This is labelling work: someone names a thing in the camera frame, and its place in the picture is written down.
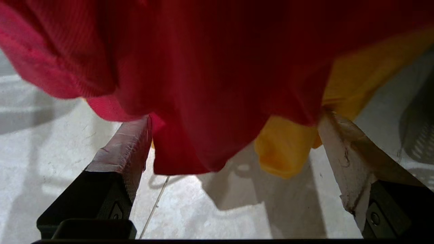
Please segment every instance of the yellow cloth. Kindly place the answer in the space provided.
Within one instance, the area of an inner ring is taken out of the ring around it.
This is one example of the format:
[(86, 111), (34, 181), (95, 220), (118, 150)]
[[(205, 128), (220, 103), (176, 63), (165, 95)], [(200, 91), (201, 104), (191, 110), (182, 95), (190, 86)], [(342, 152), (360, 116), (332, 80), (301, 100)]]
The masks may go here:
[[(434, 43), (434, 27), (391, 37), (335, 60), (322, 105), (354, 120), (380, 86)], [(261, 168), (289, 178), (299, 173), (311, 147), (321, 145), (316, 127), (271, 116), (255, 140)]]

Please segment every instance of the floor tile grout line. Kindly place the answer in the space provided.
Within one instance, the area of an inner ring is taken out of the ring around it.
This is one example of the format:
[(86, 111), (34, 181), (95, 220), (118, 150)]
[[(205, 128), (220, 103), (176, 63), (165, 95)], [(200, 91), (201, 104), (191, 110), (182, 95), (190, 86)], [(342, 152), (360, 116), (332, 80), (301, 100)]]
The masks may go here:
[(164, 182), (163, 187), (161, 188), (160, 194), (158, 195), (157, 200), (155, 201), (154, 207), (152, 208), (152, 211), (151, 211), (151, 213), (149, 214), (148, 219), (146, 220), (146, 224), (145, 224), (145, 226), (143, 227), (143, 230), (141, 231), (140, 239), (143, 238), (143, 235), (145, 234), (145, 230), (146, 230), (146, 228), (148, 227), (149, 222), (151, 222), (152, 215), (154, 214), (154, 211), (155, 211), (155, 209), (156, 209), (157, 206), (158, 206), (158, 202), (160, 201), (160, 198), (161, 198), (161, 196), (163, 195), (164, 189), (166, 188), (166, 185), (167, 185), (167, 183), (169, 182), (169, 178), (170, 178), (170, 176), (168, 176), (168, 177), (166, 178), (166, 181)]

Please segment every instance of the white floor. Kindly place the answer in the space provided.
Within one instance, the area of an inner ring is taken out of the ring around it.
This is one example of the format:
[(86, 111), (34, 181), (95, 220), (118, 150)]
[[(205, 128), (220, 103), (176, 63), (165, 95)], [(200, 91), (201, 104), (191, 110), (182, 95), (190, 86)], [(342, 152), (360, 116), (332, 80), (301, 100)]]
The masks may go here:
[[(433, 165), (401, 152), (398, 121), (434, 64), (428, 53), (403, 70), (357, 119), (392, 158), (434, 187)], [(119, 127), (81, 99), (57, 100), (23, 82), (0, 53), (0, 240), (40, 238), (36, 219)], [(131, 214), (137, 238), (360, 238), (340, 202), (323, 147), (290, 180), (259, 168), (252, 145), (216, 174), (156, 176), (155, 152)]]

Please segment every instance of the red cloth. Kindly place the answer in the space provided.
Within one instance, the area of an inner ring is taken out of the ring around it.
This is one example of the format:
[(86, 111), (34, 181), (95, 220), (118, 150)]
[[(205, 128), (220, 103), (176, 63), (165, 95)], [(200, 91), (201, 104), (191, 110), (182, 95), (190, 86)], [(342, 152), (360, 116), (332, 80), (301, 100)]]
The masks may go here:
[(270, 114), (314, 125), (333, 59), (432, 23), (433, 5), (3, 0), (0, 46), (25, 80), (104, 119), (152, 113), (155, 173), (198, 174), (220, 170)]

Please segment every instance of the clothing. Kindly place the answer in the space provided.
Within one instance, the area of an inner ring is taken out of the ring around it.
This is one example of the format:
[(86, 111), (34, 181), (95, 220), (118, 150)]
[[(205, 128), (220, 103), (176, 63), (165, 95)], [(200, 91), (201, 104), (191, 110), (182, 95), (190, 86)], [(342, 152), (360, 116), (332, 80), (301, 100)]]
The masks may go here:
[(333, 60), (432, 23), (433, 5), (3, 0), (0, 47), (25, 80), (103, 119), (150, 114), (155, 173), (199, 174), (270, 115), (315, 125)]
[[(377, 88), (434, 43), (434, 27), (388, 38), (333, 63), (322, 106), (354, 120)], [(265, 171), (290, 178), (299, 173), (312, 147), (321, 145), (315, 126), (271, 116), (255, 140)]]

